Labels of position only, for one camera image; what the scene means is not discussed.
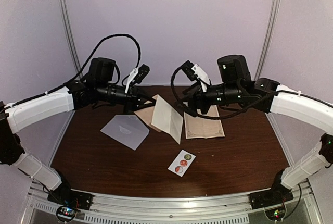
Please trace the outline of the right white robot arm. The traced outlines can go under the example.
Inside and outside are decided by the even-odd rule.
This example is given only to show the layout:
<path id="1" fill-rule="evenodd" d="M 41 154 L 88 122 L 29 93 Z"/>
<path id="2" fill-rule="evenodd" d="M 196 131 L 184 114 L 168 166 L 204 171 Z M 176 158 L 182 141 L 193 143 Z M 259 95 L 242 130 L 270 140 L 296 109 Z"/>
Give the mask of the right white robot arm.
<path id="1" fill-rule="evenodd" d="M 324 131 L 315 147 L 294 165 L 276 175 L 267 200 L 279 203 L 287 191 L 312 176 L 322 168 L 332 165 L 332 104 L 294 91 L 277 81 L 260 78 L 252 80 L 243 55 L 228 55 L 217 60 L 222 84 L 213 85 L 207 74 L 199 67 L 186 61 L 181 70 L 191 81 L 197 83 L 193 94 L 184 91 L 180 104 L 192 116 L 205 118 L 211 106 L 237 104 L 240 109 L 230 114 L 234 117 L 249 108 L 291 117 Z"/>

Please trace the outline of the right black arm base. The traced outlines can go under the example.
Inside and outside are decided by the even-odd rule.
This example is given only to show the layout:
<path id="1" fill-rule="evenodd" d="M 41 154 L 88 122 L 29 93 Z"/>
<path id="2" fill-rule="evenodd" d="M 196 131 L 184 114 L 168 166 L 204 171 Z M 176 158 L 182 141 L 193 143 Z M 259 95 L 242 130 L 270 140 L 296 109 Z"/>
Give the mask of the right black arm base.
<path id="1" fill-rule="evenodd" d="M 281 205 L 285 201 L 293 200 L 293 194 L 291 190 L 282 186 L 250 193 L 249 198 L 252 209 L 259 209 L 273 205 Z"/>

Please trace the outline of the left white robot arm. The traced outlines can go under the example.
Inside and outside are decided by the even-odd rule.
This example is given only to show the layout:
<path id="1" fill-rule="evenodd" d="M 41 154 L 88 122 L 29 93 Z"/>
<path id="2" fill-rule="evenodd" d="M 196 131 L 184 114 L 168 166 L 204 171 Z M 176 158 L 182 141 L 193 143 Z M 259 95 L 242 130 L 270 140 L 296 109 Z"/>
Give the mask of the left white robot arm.
<path id="1" fill-rule="evenodd" d="M 13 165 L 32 179 L 39 181 L 63 205 L 75 200 L 74 192 L 55 169 L 45 165 L 25 150 L 18 137 L 24 128 L 54 115 L 79 110 L 99 102 L 105 105 L 122 105 L 124 112 L 137 111 L 155 104 L 155 100 L 142 93 L 141 83 L 150 68 L 141 65 L 134 68 L 126 86 L 112 82 L 113 72 L 119 68 L 108 58 L 93 58 L 88 73 L 80 80 L 66 82 L 53 92 L 45 92 L 32 99 L 5 105 L 1 103 L 1 164 Z"/>

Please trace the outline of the pale blue envelope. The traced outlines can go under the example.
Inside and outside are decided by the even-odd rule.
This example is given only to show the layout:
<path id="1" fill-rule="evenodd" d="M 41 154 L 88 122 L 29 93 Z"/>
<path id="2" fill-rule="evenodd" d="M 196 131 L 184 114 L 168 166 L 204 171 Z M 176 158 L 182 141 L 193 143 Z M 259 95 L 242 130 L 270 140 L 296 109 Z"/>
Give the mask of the pale blue envelope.
<path id="1" fill-rule="evenodd" d="M 149 134 L 136 115 L 115 115 L 100 131 L 134 151 Z"/>

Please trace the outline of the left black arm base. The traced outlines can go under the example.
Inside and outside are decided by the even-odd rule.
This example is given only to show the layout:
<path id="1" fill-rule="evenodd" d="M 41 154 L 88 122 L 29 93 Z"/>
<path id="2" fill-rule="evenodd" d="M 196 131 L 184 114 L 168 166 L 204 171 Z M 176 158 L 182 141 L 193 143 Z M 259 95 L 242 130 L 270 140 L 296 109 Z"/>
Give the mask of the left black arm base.
<path id="1" fill-rule="evenodd" d="M 50 190 L 47 197 L 51 202 L 82 210 L 90 210 L 92 198 L 92 194 L 72 190 L 64 185 Z"/>

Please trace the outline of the cream letter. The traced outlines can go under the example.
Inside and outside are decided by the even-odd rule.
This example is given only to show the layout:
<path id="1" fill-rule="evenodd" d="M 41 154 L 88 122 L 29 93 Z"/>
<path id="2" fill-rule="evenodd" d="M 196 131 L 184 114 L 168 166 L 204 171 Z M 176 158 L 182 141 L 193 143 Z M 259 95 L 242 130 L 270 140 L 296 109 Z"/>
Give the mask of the cream letter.
<path id="1" fill-rule="evenodd" d="M 160 95 L 157 95 L 151 124 L 181 144 L 183 117 Z"/>

